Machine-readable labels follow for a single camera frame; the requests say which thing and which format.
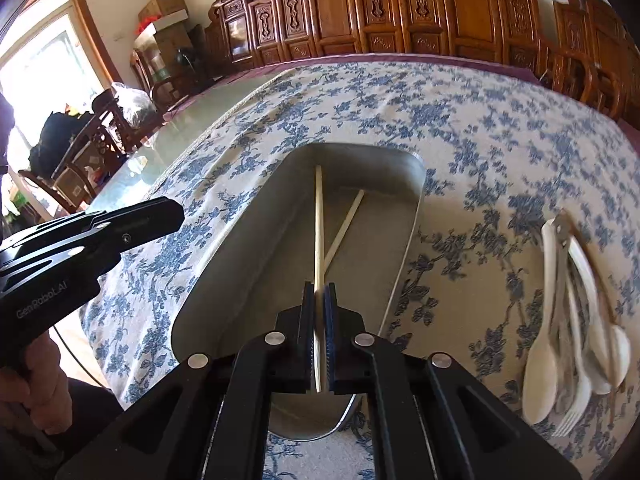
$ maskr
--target wooden door frame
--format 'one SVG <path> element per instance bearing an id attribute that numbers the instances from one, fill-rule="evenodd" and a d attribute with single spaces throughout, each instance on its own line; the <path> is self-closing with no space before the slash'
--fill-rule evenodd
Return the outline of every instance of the wooden door frame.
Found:
<path id="1" fill-rule="evenodd" d="M 24 9 L 28 9 L 29 6 L 33 5 L 36 1 L 37 0 L 28 0 Z M 113 63 L 111 56 L 107 52 L 107 48 L 104 46 L 104 42 L 98 32 L 98 28 L 95 26 L 94 19 L 91 16 L 91 11 L 89 10 L 86 0 L 71 0 L 71 2 L 76 9 L 80 26 L 89 40 L 92 53 L 94 54 L 95 59 L 97 59 L 102 72 L 111 83 L 122 82 L 122 78 Z"/>

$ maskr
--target glass tabletop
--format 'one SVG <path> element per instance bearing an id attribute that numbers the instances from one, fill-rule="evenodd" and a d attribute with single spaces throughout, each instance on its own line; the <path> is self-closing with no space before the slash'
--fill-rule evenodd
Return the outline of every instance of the glass tabletop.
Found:
<path id="1" fill-rule="evenodd" d="M 215 86 L 204 92 L 185 110 L 142 146 L 116 172 L 88 211 L 112 211 L 140 202 L 156 179 L 209 126 L 253 90 L 274 77 L 273 74 Z"/>

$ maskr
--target human hand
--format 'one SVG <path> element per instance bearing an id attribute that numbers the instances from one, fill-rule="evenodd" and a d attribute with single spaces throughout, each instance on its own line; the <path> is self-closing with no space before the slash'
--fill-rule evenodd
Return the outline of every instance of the human hand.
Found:
<path id="1" fill-rule="evenodd" d="M 29 381 L 10 368 L 0 369 L 0 424 L 13 429 L 17 419 L 6 402 L 31 410 L 31 420 L 47 434 L 63 433 L 72 423 L 68 379 L 60 369 L 60 350 L 45 332 L 24 353 Z"/>

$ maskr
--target blue flower pattern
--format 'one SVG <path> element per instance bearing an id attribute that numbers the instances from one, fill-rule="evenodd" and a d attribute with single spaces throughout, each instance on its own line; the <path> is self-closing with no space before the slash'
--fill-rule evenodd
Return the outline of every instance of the blue flower pattern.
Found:
<path id="1" fill-rule="evenodd" d="M 150 197 L 180 202 L 184 225 L 124 254 L 81 310 L 123 405 L 177 365 L 172 324 L 203 263 L 287 153 L 310 142 L 388 146 L 425 163 L 420 228 L 383 331 L 403 351 L 449 352 L 519 413 L 524 364 L 542 321 L 538 233 L 562 208 L 591 246 L 618 322 L 638 333 L 640 160 L 611 120 L 543 88 L 471 69 L 318 65 L 276 76 L 165 172 Z M 613 426 L 608 401 L 593 397 L 568 437 L 551 437 L 561 414 L 535 427 L 585 478 L 606 466 L 640 411 L 639 349 L 632 358 Z M 266 449 L 265 479 L 310 478 L 319 458 L 318 478 L 374 478 L 362 412 L 325 440 L 270 435 Z"/>

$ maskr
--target red object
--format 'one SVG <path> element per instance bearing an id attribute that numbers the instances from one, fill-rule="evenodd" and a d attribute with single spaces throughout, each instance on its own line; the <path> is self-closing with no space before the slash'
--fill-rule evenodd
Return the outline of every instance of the red object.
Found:
<path id="1" fill-rule="evenodd" d="M 155 20 L 159 20 L 160 18 L 162 18 L 162 16 L 160 16 L 160 14 L 158 14 L 157 16 L 147 16 L 144 20 L 142 20 L 140 22 L 140 24 L 138 25 L 138 35 L 142 34 L 142 31 L 145 30 L 151 23 L 153 23 Z"/>

